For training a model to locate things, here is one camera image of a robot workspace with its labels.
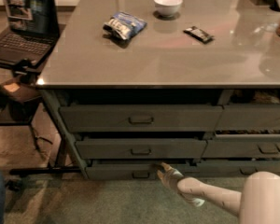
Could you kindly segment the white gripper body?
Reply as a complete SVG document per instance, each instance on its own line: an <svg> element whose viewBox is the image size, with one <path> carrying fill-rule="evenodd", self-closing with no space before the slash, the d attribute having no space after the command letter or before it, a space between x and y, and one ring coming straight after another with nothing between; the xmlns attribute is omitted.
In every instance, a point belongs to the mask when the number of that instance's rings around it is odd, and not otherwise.
<svg viewBox="0 0 280 224"><path fill-rule="evenodd" d="M183 178L184 176L178 170L171 169L163 174L161 182L166 188L178 192L177 183Z"/></svg>

